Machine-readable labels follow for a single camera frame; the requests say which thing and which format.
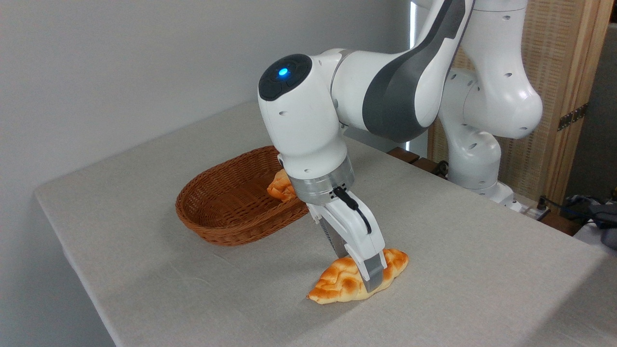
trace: electrical cord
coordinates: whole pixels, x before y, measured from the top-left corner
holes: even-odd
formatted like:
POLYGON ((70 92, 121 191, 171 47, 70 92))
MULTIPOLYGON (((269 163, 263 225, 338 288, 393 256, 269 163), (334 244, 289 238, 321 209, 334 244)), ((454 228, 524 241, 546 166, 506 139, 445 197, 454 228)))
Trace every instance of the electrical cord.
POLYGON ((549 204, 551 204, 551 205, 553 205, 553 206, 555 206, 555 207, 557 207, 557 208, 559 208, 559 209, 561 209, 563 211, 566 211, 568 213, 575 214, 575 215, 578 215, 578 216, 586 218, 586 219, 593 219, 594 222, 601 222, 601 223, 607 224, 609 227, 617 228, 617 223, 615 223, 614 221, 603 219, 603 218, 599 218, 599 217, 596 216, 597 214, 600 214, 600 213, 606 213, 606 214, 614 214, 614 213, 598 212, 598 213, 595 213, 595 214, 585 214, 585 213, 581 213, 581 212, 577 212, 577 211, 574 211, 572 209, 569 209, 566 206, 563 206, 561 204, 558 204, 555 201, 552 201, 549 198, 547 198, 546 195, 540 196, 540 201, 538 202, 538 206, 546 205, 546 203, 549 203, 549 204))

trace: cable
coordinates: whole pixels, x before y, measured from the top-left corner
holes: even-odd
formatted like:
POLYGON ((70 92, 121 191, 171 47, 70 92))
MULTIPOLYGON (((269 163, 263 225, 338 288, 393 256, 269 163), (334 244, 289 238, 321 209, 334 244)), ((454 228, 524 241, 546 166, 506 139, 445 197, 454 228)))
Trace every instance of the cable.
POLYGON ((555 201, 549 200, 549 198, 547 198, 547 197, 546 197, 546 195, 542 195, 542 196, 540 196, 540 201, 538 202, 538 205, 540 205, 540 204, 545 204, 545 203, 550 203, 551 205, 553 205, 553 206, 555 206, 555 207, 557 207, 557 208, 559 208, 559 209, 561 209, 561 210, 563 210, 563 211, 566 211, 566 212, 568 212, 568 213, 571 213, 571 214, 576 214, 576 215, 580 215, 581 217, 585 217, 585 218, 587 218, 587 219, 593 219, 593 220, 594 220, 594 221, 596 221, 596 222, 606 223, 606 224, 608 224, 609 226, 612 226, 612 227, 617 227, 617 223, 615 223, 615 222, 614 222, 614 221, 612 221, 612 220, 607 220, 607 219, 603 219, 603 218, 598 218, 598 217, 596 217, 595 215, 596 215, 597 213, 596 213, 596 214, 593 214, 593 215, 590 215, 590 214, 585 214, 585 213, 576 212, 576 211, 571 210, 571 209, 569 209, 569 208, 567 208, 567 207, 565 207, 565 206, 563 206, 563 205, 560 205, 560 204, 556 203, 555 201))
POLYGON ((358 214, 364 221, 364 224, 366 224, 366 230, 368 231, 368 233, 372 233, 373 229, 371 229, 371 223, 368 222, 368 219, 366 219, 364 213, 360 211, 360 205, 358 205, 358 202, 354 200, 351 196, 349 196, 349 194, 347 194, 347 192, 340 186, 333 189, 333 192, 336 196, 339 197, 339 199, 343 200, 343 202, 347 204, 347 207, 358 212, 358 214))

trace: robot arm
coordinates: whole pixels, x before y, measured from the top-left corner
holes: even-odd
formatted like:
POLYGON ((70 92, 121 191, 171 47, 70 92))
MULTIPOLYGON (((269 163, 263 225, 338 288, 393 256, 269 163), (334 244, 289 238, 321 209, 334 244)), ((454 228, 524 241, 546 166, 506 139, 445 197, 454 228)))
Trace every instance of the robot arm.
POLYGON ((493 135, 522 138, 542 116, 542 101, 521 60, 526 5, 527 0, 476 0, 462 40, 476 71, 450 71, 439 109, 448 140, 448 179, 516 211, 521 205, 512 189, 497 181, 501 149, 493 135))
POLYGON ((473 0, 435 0, 420 43, 408 51, 294 54, 259 81, 263 120, 296 194, 337 255, 354 259, 367 291, 381 284, 385 242, 369 208, 350 191, 354 172, 341 127, 398 142, 424 132, 437 115, 472 6, 473 0))

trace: bread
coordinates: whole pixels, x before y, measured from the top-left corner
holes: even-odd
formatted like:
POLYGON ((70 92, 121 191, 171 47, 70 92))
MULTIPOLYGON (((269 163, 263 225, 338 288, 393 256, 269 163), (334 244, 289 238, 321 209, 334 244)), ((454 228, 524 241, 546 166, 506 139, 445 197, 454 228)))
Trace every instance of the bread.
POLYGON ((286 203, 296 197, 296 191, 289 181, 285 169, 280 170, 274 176, 274 180, 267 188, 268 194, 286 203))
POLYGON ((336 259, 327 268, 315 288, 307 298, 318 304, 329 304, 337 301, 346 303, 352 300, 368 299, 378 291, 384 290, 392 284, 395 277, 400 275, 409 263, 409 257, 398 249, 384 249, 387 268, 384 269, 384 279, 381 285, 371 293, 366 292, 364 282, 358 267, 350 257, 336 259))

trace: brown basket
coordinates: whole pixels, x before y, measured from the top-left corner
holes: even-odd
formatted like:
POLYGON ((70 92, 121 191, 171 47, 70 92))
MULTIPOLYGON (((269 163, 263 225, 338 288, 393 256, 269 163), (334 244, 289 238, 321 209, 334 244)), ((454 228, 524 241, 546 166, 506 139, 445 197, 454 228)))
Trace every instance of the brown basket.
POLYGON ((216 245, 257 241, 299 219, 300 199, 282 203, 266 188, 281 170, 274 146, 254 149, 200 173, 180 192, 176 213, 189 229, 216 245))

